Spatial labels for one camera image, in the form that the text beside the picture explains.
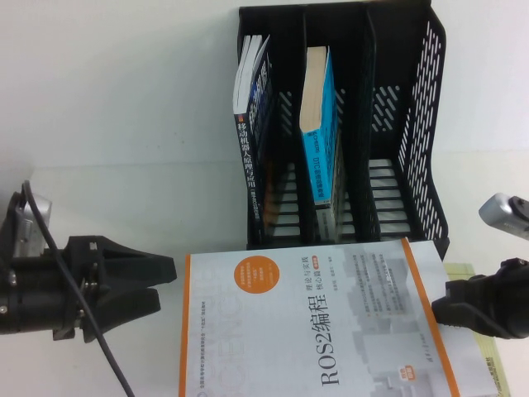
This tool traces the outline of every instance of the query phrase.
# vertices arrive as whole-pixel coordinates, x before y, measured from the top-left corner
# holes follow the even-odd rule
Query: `screw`
[[[15,274],[15,272],[13,270],[11,270],[9,272],[9,284],[12,287],[16,287],[17,286],[17,275]]]

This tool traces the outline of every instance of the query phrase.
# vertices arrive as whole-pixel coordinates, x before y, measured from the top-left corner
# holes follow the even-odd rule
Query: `book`
[[[339,242],[345,173],[331,52],[327,47],[307,48],[299,127],[320,238],[324,242]]]
[[[179,396],[496,395],[433,242],[188,256]]]
[[[257,242],[273,233],[278,217],[278,175],[284,172],[275,136],[269,139],[274,95],[269,36],[245,36],[233,89],[233,113],[241,149],[250,216]]]

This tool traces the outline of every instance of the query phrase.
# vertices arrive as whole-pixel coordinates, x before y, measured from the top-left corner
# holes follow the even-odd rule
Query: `orange circle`
[[[279,268],[266,256],[250,256],[235,268],[235,282],[250,294],[270,291],[279,281]]]

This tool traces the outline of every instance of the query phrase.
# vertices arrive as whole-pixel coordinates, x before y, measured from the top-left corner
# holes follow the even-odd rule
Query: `book spine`
[[[316,206],[316,216],[320,238],[323,242],[340,242],[342,234],[342,215],[345,201],[345,178],[341,139],[336,141],[334,175],[330,203]]]
[[[250,201],[251,217],[256,230],[257,242],[261,243],[265,236],[263,192],[257,165],[257,150],[250,134],[247,114],[236,114],[235,124],[239,147],[241,148],[242,165],[245,171],[246,188]]]
[[[331,181],[327,176],[325,142],[320,131],[315,130],[303,134],[303,147],[307,159],[308,176],[311,181],[314,203],[324,204],[331,200]]]

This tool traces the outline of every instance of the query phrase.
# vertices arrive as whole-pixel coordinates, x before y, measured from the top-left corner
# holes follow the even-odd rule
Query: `wire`
[[[105,337],[102,335],[101,329],[99,329],[98,322],[96,318],[93,316],[92,309],[90,308],[87,301],[85,300],[83,293],[81,292],[81,290],[75,283],[74,277],[70,273],[68,266],[66,265],[63,257],[60,254],[59,248],[57,248],[57,245],[55,244],[55,241],[53,240],[53,237],[50,234],[50,230],[46,226],[45,220],[42,217],[42,214],[36,205],[35,197],[33,196],[33,193],[31,192],[30,181],[29,180],[24,181],[24,185],[22,185],[22,188],[24,190],[23,193],[26,196],[26,200],[30,204],[31,211],[33,212],[33,215],[35,216],[36,223],[42,232],[42,236],[44,236],[46,244],[48,244],[48,247],[50,248],[50,251],[53,254],[53,257],[55,258],[55,261],[57,262],[57,266],[59,267],[60,272],[62,273],[64,279],[66,280],[69,288],[72,290],[75,297],[81,304],[81,307],[84,310],[85,318],[90,322],[90,325],[92,326],[92,329],[93,329],[93,333],[95,334],[95,337],[99,342],[99,346],[101,347],[103,354],[108,360],[108,364],[110,364],[110,367],[114,371],[114,374],[116,374],[116,377],[119,380],[119,383],[122,384],[122,387],[123,387],[123,390],[125,390],[126,396],[134,397],[134,393],[132,392],[131,387],[126,381],[126,378],[123,375],[121,368],[117,364],[116,359],[114,358],[114,355],[110,351],[110,347],[108,347],[107,341],[105,340]]]

